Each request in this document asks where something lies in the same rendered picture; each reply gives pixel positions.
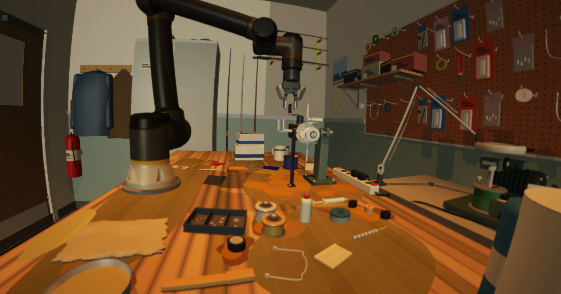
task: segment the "fire extinguisher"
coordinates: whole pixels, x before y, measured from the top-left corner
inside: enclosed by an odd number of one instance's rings
[[[72,133],[66,136],[66,169],[69,178],[82,176],[82,150],[80,138]]]

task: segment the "blue-handled tool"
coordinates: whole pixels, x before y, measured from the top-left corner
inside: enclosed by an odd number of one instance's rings
[[[250,166],[263,168],[264,170],[279,170],[279,167],[274,167],[274,166],[259,166],[259,165],[250,165]]]

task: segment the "fire extinguisher label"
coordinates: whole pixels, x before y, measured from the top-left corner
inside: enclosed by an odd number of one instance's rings
[[[74,160],[82,160],[82,151],[77,149],[74,150],[74,156],[72,156],[72,151],[71,150],[67,150],[66,151],[66,161],[67,162],[73,162]]]

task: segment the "coat rack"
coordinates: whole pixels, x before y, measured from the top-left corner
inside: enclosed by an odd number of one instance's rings
[[[106,73],[118,73],[121,70],[125,70],[130,73],[132,71],[132,65],[80,65],[80,73],[87,73],[95,70]]]

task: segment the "power strip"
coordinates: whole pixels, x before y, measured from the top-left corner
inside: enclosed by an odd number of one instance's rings
[[[379,193],[380,186],[377,184],[371,184],[369,180],[359,180],[351,176],[351,172],[344,170],[343,168],[335,167],[333,168],[333,175],[341,178],[342,180],[352,184],[353,186],[359,188],[361,191],[368,193],[369,195],[374,195]]]

